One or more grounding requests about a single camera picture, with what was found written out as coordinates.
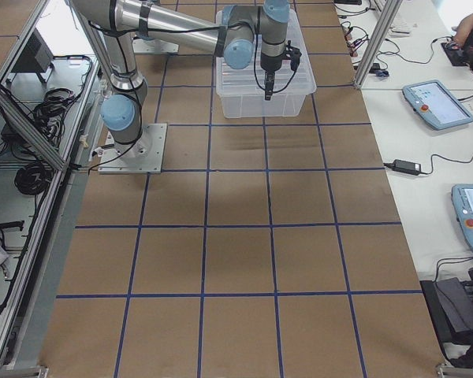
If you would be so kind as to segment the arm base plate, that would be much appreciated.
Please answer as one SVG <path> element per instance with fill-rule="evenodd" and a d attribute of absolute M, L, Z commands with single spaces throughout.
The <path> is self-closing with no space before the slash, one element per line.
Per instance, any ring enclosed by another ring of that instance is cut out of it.
<path fill-rule="evenodd" d="M 101 174 L 158 174 L 162 171 L 165 150 L 167 124 L 146 124 L 142 136 L 134 147 L 121 156 L 128 147 L 117 145 L 105 149 L 101 156 L 101 165 L 97 167 Z"/>

